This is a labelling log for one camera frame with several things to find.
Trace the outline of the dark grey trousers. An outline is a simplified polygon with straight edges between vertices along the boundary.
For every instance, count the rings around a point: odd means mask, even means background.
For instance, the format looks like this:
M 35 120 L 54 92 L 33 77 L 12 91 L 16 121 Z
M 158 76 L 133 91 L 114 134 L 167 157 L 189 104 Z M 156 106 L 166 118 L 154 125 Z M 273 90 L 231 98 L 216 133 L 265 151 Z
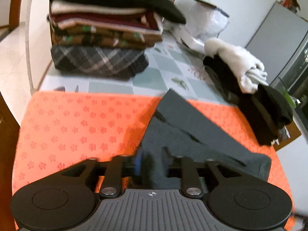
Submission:
M 269 177 L 267 155 L 246 149 L 172 89 L 158 103 L 135 154 L 135 183 L 147 189 L 181 187 L 180 179 L 167 177 L 164 147 L 175 157 L 213 159 L 264 181 Z

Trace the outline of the orange patterned table mat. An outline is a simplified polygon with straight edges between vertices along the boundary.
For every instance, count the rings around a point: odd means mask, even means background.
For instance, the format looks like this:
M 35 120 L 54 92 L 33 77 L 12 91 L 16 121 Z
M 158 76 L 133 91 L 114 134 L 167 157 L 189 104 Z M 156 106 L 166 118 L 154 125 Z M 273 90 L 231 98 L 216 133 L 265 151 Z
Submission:
M 21 187 L 90 157 L 132 154 L 158 97 L 42 91 L 21 122 L 12 187 Z

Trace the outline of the black garment right pile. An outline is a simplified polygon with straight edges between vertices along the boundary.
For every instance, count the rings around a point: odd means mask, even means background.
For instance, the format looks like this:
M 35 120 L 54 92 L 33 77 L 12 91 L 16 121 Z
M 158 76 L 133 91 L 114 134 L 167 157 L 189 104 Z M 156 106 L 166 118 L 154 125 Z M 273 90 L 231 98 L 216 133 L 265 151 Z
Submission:
M 280 137 L 280 130 L 293 122 L 293 109 L 276 89 L 259 85 L 254 94 L 243 93 L 233 72 L 218 55 L 205 57 L 203 64 L 223 99 L 237 105 L 246 117 L 259 145 L 271 146 Z

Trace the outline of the cardboard box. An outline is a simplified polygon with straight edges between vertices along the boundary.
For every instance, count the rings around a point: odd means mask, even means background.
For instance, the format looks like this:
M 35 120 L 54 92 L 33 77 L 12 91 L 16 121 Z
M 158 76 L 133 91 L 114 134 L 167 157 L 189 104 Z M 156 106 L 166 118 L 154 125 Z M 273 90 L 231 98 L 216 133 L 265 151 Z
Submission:
M 286 125 L 282 130 L 280 130 L 280 137 L 275 140 L 273 144 L 274 150 L 278 151 L 284 148 L 301 135 L 302 133 L 300 129 L 296 125 L 295 121 L 293 121 L 291 124 Z

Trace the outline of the checkered tablecloth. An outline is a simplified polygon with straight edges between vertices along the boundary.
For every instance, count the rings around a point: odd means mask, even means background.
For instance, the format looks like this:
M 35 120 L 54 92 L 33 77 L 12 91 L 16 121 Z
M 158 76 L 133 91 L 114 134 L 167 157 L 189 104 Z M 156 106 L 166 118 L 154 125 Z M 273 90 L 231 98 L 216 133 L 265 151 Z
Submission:
M 227 104 L 204 70 L 203 61 L 164 34 L 163 41 L 146 49 L 148 67 L 129 80 L 66 74 L 51 64 L 41 90 L 64 88 L 67 92 L 120 93 L 162 96 L 173 89 L 186 99 Z

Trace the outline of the grey plaid folded garment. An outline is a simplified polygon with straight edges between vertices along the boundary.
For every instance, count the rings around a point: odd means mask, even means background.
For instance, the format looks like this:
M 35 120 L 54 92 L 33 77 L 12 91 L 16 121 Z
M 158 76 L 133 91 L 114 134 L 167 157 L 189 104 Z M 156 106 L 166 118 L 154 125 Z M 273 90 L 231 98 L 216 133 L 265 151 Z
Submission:
M 135 77 L 149 65 L 145 52 L 137 49 L 54 45 L 51 57 L 55 68 L 66 73 L 122 80 Z

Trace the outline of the cream white sweater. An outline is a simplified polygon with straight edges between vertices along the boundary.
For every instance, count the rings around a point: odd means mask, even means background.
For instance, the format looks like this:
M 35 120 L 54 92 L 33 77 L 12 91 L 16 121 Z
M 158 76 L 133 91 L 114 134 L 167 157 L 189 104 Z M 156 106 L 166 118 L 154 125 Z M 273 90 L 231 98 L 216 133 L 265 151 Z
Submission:
M 268 74 L 263 62 L 247 49 L 210 38 L 204 43 L 204 51 L 210 57 L 218 55 L 228 65 L 243 93 L 254 94 L 258 85 L 268 85 Z

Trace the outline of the brown patterned folded garment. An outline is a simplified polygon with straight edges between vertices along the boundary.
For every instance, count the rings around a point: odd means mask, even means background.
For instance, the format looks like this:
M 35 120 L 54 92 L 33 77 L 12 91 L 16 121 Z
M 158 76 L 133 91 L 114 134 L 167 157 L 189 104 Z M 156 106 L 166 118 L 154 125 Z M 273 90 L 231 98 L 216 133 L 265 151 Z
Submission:
M 162 42 L 162 36 L 82 25 L 73 26 L 65 30 L 52 26 L 51 41 L 53 45 L 146 49 L 155 46 L 158 42 Z

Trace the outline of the white power strip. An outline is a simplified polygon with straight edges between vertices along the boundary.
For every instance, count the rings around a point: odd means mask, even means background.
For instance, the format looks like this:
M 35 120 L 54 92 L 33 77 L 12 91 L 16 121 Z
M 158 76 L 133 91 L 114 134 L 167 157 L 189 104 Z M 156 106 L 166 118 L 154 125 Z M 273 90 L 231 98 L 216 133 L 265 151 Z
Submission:
M 171 33 L 179 44 L 186 46 L 191 51 L 205 54 L 204 42 L 192 37 L 184 26 L 174 26 Z

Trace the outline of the maroon white folded garment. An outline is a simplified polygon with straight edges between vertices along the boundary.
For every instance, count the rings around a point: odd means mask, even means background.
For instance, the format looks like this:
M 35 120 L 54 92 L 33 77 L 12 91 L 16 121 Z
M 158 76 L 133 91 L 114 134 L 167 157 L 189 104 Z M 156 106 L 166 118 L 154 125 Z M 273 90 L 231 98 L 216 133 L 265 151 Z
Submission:
M 59 29 L 93 26 L 124 32 L 161 35 L 162 19 L 145 8 L 112 8 L 54 0 L 48 21 Z

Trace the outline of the grey refrigerator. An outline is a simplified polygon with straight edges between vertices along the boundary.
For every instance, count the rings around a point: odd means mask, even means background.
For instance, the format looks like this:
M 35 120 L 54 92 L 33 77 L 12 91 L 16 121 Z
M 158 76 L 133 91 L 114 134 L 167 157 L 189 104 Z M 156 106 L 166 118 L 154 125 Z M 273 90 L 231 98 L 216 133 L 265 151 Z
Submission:
M 279 3 L 253 35 L 246 49 L 260 59 L 267 72 L 267 83 L 278 76 L 307 33 L 307 22 Z

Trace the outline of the white plastic bag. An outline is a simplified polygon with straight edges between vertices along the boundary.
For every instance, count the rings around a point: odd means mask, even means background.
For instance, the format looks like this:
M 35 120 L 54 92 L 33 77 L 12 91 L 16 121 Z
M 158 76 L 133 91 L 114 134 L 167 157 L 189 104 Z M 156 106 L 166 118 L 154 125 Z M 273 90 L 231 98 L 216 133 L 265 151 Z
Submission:
M 230 15 L 210 0 L 179 0 L 176 5 L 186 18 L 184 29 L 195 39 L 216 37 L 229 24 Z

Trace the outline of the brown door frame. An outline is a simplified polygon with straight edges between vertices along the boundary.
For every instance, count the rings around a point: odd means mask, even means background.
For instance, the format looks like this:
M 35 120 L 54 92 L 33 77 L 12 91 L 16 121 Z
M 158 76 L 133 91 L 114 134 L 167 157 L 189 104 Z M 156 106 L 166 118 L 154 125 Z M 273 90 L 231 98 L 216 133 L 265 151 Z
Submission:
M 20 8 L 21 0 L 10 1 L 10 12 L 9 12 L 9 29 L 14 30 L 19 26 L 20 23 Z

